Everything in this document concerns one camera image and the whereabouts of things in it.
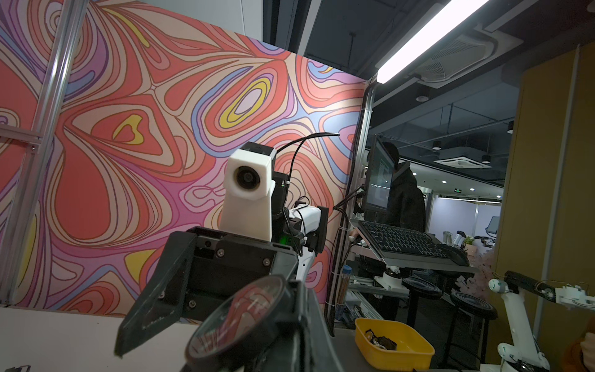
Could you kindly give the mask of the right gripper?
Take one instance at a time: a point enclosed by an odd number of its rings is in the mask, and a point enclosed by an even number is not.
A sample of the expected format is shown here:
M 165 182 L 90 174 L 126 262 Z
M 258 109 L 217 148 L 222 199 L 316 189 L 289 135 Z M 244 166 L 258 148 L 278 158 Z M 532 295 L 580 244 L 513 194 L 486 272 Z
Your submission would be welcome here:
M 123 357 L 181 318 L 204 321 L 253 281 L 290 280 L 298 255 L 289 246 L 210 229 L 173 232 L 153 276 L 119 326 L 114 354 Z

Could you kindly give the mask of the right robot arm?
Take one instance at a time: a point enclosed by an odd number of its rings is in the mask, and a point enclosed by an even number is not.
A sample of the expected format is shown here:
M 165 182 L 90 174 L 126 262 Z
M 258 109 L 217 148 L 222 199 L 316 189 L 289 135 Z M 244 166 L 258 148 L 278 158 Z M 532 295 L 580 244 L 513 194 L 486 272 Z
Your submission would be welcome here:
M 245 285 L 270 274 L 305 280 L 324 250 L 329 211 L 286 205 L 291 177 L 275 171 L 277 150 L 253 142 L 226 163 L 217 229 L 172 232 L 147 286 L 122 321 L 121 357 L 181 319 L 204 322 Z

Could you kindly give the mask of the white spare robot arm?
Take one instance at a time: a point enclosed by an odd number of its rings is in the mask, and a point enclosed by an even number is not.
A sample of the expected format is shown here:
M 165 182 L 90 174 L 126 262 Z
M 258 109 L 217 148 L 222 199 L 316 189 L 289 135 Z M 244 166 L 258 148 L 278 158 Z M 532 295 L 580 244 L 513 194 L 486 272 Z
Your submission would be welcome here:
M 550 364 L 540 350 L 525 308 L 525 293 L 532 293 L 548 302 L 568 309 L 594 310 L 594 297 L 579 285 L 566 282 L 559 288 L 523 274 L 508 271 L 502 279 L 489 281 L 489 289 L 502 297 L 513 343 L 499 343 L 500 364 L 482 364 L 482 371 L 549 371 Z

